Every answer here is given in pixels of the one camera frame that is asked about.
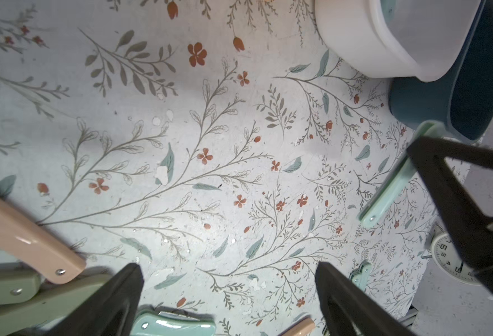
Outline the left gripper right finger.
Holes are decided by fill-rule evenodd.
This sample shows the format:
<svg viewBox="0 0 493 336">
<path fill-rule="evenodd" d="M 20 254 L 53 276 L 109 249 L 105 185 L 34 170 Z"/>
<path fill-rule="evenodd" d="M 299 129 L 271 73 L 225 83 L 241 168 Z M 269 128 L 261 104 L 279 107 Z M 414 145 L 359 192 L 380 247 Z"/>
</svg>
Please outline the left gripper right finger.
<svg viewBox="0 0 493 336">
<path fill-rule="evenodd" d="M 330 263 L 318 264 L 315 284 L 329 335 L 413 335 Z"/>
</svg>

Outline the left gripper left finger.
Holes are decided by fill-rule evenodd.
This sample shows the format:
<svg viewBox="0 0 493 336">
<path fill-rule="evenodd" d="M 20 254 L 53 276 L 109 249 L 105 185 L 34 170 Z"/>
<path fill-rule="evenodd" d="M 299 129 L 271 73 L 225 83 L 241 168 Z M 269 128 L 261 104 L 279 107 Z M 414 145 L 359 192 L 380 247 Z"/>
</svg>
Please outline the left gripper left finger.
<svg viewBox="0 0 493 336">
<path fill-rule="evenodd" d="M 144 286 L 142 269 L 127 264 L 47 335 L 129 335 Z"/>
</svg>

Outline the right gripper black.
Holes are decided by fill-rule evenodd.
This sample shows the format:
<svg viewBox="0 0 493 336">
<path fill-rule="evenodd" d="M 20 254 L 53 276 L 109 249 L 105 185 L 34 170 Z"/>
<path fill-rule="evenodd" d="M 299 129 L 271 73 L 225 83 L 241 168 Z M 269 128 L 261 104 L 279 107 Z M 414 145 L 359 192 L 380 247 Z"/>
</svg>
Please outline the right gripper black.
<svg viewBox="0 0 493 336">
<path fill-rule="evenodd" d="M 447 158 L 493 170 L 493 150 L 420 137 L 407 156 L 425 183 L 461 259 L 493 294 L 493 216 L 487 216 L 452 173 Z"/>
</svg>

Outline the mint fruit knife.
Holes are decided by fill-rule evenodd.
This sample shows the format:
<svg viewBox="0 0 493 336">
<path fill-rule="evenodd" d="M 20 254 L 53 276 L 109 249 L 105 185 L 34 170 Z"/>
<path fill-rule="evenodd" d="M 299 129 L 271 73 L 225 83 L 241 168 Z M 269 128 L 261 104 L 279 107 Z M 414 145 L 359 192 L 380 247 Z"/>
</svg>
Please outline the mint fruit knife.
<svg viewBox="0 0 493 336">
<path fill-rule="evenodd" d="M 144 311 L 137 315 L 130 335 L 214 336 L 216 332 L 216 324 L 210 320 L 181 317 L 167 312 Z"/>
<path fill-rule="evenodd" d="M 422 122 L 416 129 L 409 146 L 414 144 L 421 137 L 441 138 L 446 134 L 443 123 L 435 120 Z M 407 151 L 401 155 L 395 167 L 389 171 L 389 175 L 384 183 L 377 189 L 372 199 L 359 212 L 357 219 L 360 224 L 367 229 L 377 225 L 383 215 L 388 211 L 390 205 L 399 196 L 407 183 L 417 173 L 412 161 L 407 155 Z"/>
<path fill-rule="evenodd" d="M 372 265 L 364 260 L 355 270 L 353 270 L 349 276 L 349 280 L 356 287 L 365 292 L 366 286 L 372 272 Z"/>
</svg>

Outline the pink folded fruit knife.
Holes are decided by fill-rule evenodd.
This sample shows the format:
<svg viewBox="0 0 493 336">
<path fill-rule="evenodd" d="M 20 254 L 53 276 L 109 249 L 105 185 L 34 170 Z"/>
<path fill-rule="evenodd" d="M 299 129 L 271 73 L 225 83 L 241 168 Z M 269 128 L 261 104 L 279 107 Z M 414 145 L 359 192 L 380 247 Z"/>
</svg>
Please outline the pink folded fruit knife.
<svg viewBox="0 0 493 336">
<path fill-rule="evenodd" d="M 286 329 L 280 336 L 308 336 L 315 328 L 315 322 L 311 318 L 306 317 Z"/>
<path fill-rule="evenodd" d="M 66 284 L 86 269 L 83 258 L 1 199 L 0 250 L 53 284 Z"/>
</svg>

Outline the olive folded fruit knife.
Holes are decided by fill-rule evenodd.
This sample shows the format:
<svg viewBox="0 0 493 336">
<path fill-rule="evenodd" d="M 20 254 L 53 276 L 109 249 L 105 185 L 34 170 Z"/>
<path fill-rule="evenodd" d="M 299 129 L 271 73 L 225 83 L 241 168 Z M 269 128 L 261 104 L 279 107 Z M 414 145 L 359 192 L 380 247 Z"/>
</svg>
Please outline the olive folded fruit knife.
<svg viewBox="0 0 493 336">
<path fill-rule="evenodd" d="M 66 317 L 110 279 L 108 274 L 96 274 L 39 293 L 26 302 L 0 306 L 0 335 Z"/>
<path fill-rule="evenodd" d="M 29 301 L 40 286 L 41 277 L 33 270 L 0 271 L 0 305 Z"/>
</svg>

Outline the dark teal storage box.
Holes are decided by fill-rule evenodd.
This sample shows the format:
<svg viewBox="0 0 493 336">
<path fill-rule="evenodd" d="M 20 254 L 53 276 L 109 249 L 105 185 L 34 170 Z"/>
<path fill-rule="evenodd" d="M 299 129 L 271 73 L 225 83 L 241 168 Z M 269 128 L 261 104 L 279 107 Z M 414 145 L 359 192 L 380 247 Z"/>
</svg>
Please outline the dark teal storage box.
<svg viewBox="0 0 493 336">
<path fill-rule="evenodd" d="M 493 1 L 480 4 L 450 70 L 429 83 L 397 78 L 391 85 L 389 108 L 412 129 L 436 120 L 462 142 L 472 144 L 483 136 L 493 118 Z"/>
</svg>

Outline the white plastic storage box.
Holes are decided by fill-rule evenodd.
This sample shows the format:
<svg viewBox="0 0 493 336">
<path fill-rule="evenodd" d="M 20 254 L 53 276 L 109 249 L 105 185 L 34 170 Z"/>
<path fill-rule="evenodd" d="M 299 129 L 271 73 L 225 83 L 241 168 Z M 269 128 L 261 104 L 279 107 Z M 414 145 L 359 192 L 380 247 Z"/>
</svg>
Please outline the white plastic storage box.
<svg viewBox="0 0 493 336">
<path fill-rule="evenodd" d="M 482 1 L 317 0 L 323 42 L 370 78 L 436 81 L 455 63 Z"/>
</svg>

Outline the white twin-bell alarm clock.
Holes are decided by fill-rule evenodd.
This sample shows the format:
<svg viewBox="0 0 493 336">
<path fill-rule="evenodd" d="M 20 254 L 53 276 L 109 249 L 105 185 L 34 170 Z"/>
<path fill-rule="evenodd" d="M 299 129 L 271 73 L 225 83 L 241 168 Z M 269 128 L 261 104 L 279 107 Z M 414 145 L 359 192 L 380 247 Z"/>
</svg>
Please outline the white twin-bell alarm clock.
<svg viewBox="0 0 493 336">
<path fill-rule="evenodd" d="M 435 235 L 430 246 L 434 263 L 448 276 L 471 286 L 479 286 L 473 270 L 459 256 L 452 238 L 447 232 Z"/>
</svg>

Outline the floral patterned table mat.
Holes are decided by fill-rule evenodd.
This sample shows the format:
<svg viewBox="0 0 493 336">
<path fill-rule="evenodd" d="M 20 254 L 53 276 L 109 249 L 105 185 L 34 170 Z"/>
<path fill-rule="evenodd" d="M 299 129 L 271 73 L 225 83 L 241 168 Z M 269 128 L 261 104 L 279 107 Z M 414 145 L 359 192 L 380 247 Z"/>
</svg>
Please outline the floral patterned table mat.
<svg viewBox="0 0 493 336">
<path fill-rule="evenodd" d="M 372 264 L 407 314 L 435 218 L 412 179 L 357 214 L 412 138 L 389 83 L 321 40 L 312 1 L 0 1 L 0 198 L 141 303 L 219 335 L 324 320 L 320 262 Z"/>
</svg>

